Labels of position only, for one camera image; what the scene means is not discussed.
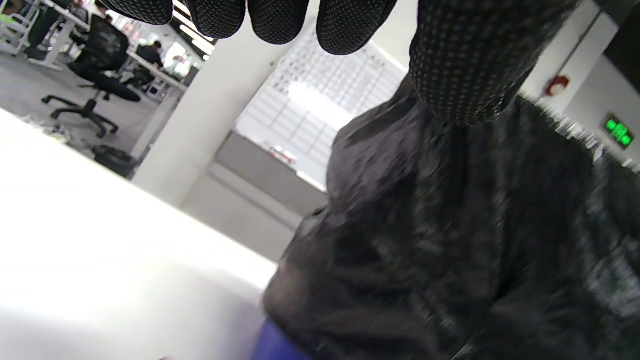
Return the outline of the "person's left hand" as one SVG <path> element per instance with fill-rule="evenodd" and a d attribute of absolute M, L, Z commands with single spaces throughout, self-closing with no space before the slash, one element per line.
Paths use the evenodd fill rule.
<path fill-rule="evenodd" d="M 202 35 L 228 39 L 250 16 L 265 43 L 291 43 L 306 23 L 308 0 L 188 0 Z M 409 47 L 412 88 L 428 117 L 458 126 L 493 122 L 516 98 L 577 0 L 419 0 Z"/>

